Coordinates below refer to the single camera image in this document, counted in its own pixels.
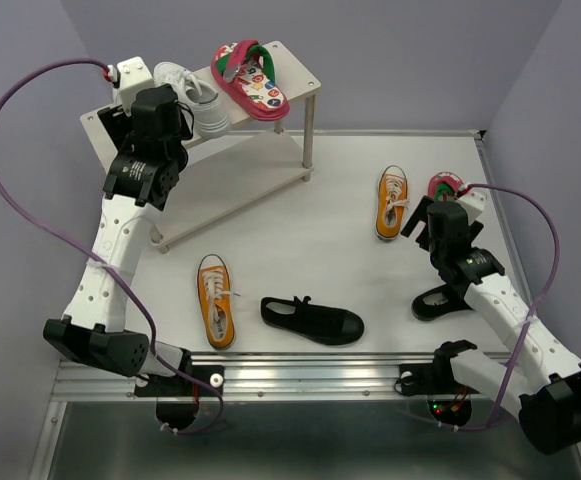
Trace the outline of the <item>white sneaker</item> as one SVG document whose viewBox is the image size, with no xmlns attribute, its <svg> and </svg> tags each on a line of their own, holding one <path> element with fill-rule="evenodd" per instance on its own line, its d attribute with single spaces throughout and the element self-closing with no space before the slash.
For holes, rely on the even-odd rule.
<svg viewBox="0 0 581 480">
<path fill-rule="evenodd" d="M 216 139 L 230 131 L 231 121 L 218 91 L 187 68 L 172 62 L 154 67 L 157 86 L 168 84 L 178 96 L 180 106 L 193 116 L 193 128 L 205 139 Z"/>
</svg>

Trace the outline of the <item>colourful pink slipper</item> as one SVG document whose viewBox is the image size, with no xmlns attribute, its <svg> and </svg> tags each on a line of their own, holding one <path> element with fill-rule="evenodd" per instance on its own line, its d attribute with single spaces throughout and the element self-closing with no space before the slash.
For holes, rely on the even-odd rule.
<svg viewBox="0 0 581 480">
<path fill-rule="evenodd" d="M 439 172 L 429 180 L 427 195 L 434 201 L 454 201 L 463 185 L 455 173 Z"/>
<path fill-rule="evenodd" d="M 290 111 L 287 96 L 276 82 L 272 56 L 257 40 L 221 46 L 211 73 L 217 85 L 256 120 L 274 122 Z"/>
</svg>

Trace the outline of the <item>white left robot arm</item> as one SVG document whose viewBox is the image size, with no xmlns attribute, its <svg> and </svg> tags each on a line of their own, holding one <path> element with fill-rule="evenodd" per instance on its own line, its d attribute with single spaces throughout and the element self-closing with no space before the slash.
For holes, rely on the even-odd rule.
<svg viewBox="0 0 581 480">
<path fill-rule="evenodd" d="M 126 377 L 143 373 L 149 339 L 125 327 L 125 289 L 187 165 L 188 135 L 171 86 L 137 93 L 130 130 L 104 181 L 94 255 L 62 317 L 44 326 L 44 339 L 68 359 Z"/>
</svg>

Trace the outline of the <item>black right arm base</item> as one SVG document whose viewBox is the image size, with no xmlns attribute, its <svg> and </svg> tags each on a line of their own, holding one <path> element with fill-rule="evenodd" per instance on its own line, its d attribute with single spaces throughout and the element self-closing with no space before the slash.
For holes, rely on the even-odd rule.
<svg viewBox="0 0 581 480">
<path fill-rule="evenodd" d="M 467 340 L 444 342 L 434 351 L 431 362 L 401 364 L 393 388 L 405 397 L 432 396 L 428 409 L 433 419 L 442 425 L 461 429 L 471 419 L 470 395 L 475 390 L 457 382 L 450 361 L 460 353 L 476 349 Z"/>
</svg>

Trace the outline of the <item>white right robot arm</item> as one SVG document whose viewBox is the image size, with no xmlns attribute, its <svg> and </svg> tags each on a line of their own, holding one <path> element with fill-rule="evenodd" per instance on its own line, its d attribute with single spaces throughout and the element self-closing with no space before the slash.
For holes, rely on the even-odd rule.
<svg viewBox="0 0 581 480">
<path fill-rule="evenodd" d="M 416 297 L 412 312 L 430 321 L 472 310 L 511 358 L 500 364 L 472 342 L 447 341 L 431 362 L 401 364 L 395 389 L 404 396 L 476 391 L 513 416 L 539 452 L 553 454 L 581 442 L 581 359 L 532 314 L 494 255 L 473 246 L 485 202 L 477 191 L 455 201 L 420 200 L 401 233 L 425 225 L 416 242 L 443 283 Z"/>
</svg>

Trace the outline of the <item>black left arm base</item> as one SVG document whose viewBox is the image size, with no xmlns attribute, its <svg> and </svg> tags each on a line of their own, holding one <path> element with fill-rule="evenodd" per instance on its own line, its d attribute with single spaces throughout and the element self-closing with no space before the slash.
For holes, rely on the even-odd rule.
<svg viewBox="0 0 581 480">
<path fill-rule="evenodd" d="M 223 365 L 195 364 L 191 353 L 184 350 L 179 369 L 223 394 Z M 223 412 L 221 403 L 214 404 L 218 397 L 205 386 L 201 387 L 179 375 L 164 377 L 140 373 L 135 377 L 133 395 L 156 401 L 155 417 L 161 431 L 175 436 L 193 435 L 210 430 Z"/>
</svg>

